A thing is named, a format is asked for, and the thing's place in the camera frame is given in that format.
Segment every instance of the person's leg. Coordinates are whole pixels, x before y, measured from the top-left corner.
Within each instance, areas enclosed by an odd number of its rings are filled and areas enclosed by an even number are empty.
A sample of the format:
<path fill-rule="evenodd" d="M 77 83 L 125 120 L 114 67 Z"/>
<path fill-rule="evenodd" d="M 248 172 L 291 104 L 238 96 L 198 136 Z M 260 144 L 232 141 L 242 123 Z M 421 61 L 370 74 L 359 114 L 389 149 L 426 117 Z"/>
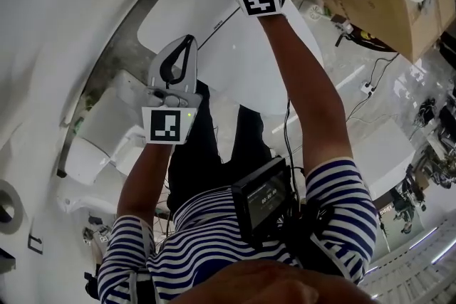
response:
<path fill-rule="evenodd" d="M 214 177 L 220 174 L 222 166 L 209 110 L 209 88 L 198 81 L 197 93 L 203 99 L 190 135 L 184 145 L 176 146 L 168 169 L 167 205 L 172 213 L 194 195 L 212 189 Z"/>
<path fill-rule="evenodd" d="M 239 107 L 231 160 L 225 164 L 231 183 L 271 161 L 271 150 L 263 142 L 263 121 L 258 112 Z"/>

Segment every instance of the white table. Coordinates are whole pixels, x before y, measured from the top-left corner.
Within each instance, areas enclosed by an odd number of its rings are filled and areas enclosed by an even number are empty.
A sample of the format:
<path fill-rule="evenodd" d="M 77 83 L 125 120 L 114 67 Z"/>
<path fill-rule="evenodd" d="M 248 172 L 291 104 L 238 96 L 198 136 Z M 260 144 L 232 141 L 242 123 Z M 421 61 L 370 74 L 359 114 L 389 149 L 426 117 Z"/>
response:
<path fill-rule="evenodd" d="M 192 34 L 199 46 L 199 80 L 250 109 L 284 114 L 286 90 L 266 34 L 257 19 L 238 8 L 235 0 L 159 0 L 141 24 L 138 40 L 158 53 Z M 314 36 L 290 0 L 283 11 L 323 65 Z"/>

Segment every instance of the tile floor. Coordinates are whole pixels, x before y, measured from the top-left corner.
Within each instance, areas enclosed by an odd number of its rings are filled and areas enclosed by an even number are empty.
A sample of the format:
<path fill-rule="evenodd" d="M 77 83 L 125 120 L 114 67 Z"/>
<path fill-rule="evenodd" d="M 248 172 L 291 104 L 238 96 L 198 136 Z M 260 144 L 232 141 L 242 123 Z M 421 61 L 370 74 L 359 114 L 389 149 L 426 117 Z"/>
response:
<path fill-rule="evenodd" d="M 99 98 L 109 81 L 122 68 L 145 83 L 148 66 L 155 55 L 139 44 L 136 33 L 156 1 L 140 0 L 116 31 L 88 81 L 81 98 L 82 104 L 87 97 L 94 100 Z M 299 6 L 303 0 L 292 1 Z M 330 21 L 324 18 L 306 21 L 320 45 L 324 68 L 336 85 L 348 115 L 355 105 L 366 97 L 360 91 L 360 86 L 370 78 L 375 60 L 379 57 L 391 58 L 394 54 L 370 51 L 347 40 L 342 41 L 337 48 L 334 44 L 339 34 Z M 378 63 L 373 74 L 374 83 L 379 81 L 386 65 L 385 61 Z M 395 119 L 407 136 L 411 136 L 415 130 L 413 120 L 421 102 L 433 97 L 437 105 L 442 105 L 445 93 L 452 88 L 454 74 L 454 70 L 437 51 L 427 52 L 415 65 L 399 56 L 385 70 L 373 97 L 348 121 L 351 142 L 355 144 L 361 141 L 390 117 Z M 238 105 L 233 101 L 212 92 L 211 111 L 214 126 L 218 127 L 216 131 L 219 152 L 225 162 L 229 160 L 232 151 L 237 108 Z M 284 116 L 264 116 L 264 141 L 278 154 L 287 155 L 283 130 L 279 129 L 283 121 Z M 294 151 L 295 165 L 300 166 L 301 130 L 297 120 L 289 124 L 289 139 Z M 416 149 L 419 149 L 424 141 L 425 136 L 420 131 L 411 139 Z M 299 184 L 302 188 L 304 181 L 301 179 Z"/>

